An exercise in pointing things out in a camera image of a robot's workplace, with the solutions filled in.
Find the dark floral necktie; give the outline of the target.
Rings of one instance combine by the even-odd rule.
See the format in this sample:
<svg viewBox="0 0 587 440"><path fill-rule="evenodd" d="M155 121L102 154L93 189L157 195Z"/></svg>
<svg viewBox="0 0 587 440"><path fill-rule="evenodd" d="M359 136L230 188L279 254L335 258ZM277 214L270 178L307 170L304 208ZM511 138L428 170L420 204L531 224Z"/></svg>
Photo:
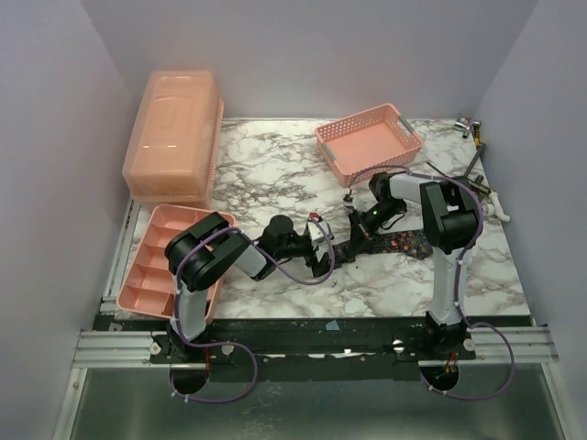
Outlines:
<svg viewBox="0 0 587 440"><path fill-rule="evenodd" d="M359 233L357 237L336 244L334 251L336 269L354 262L360 255L400 253L418 260L433 255L432 246L422 229L375 234L370 237Z"/></svg>

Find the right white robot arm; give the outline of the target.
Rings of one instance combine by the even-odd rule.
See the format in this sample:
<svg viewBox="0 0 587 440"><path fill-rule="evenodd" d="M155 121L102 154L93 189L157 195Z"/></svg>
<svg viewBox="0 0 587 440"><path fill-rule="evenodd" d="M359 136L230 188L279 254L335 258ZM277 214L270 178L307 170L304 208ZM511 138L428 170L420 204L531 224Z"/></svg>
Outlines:
<svg viewBox="0 0 587 440"><path fill-rule="evenodd" d="M420 204L423 233L432 248L434 284L418 345L429 357L444 358L467 334L461 290L471 249L482 232L480 202L463 178L407 170L378 172L369 188L376 204L367 211L357 210L350 194L344 198L349 209L349 249L354 254L367 249L383 223L406 211L408 201Z"/></svg>

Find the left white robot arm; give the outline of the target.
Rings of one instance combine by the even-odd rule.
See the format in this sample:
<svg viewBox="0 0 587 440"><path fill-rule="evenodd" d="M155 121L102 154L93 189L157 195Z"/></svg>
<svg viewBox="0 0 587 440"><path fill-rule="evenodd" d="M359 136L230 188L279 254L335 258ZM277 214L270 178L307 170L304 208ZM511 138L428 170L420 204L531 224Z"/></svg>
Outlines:
<svg viewBox="0 0 587 440"><path fill-rule="evenodd" d="M303 234L282 214L271 218L261 236L252 239L213 212L173 238L164 250L175 287L171 327L172 352L184 362L197 360L210 347L200 336L210 288L235 267L254 281L278 270L306 286L325 282L335 268L329 224L311 213Z"/></svg>

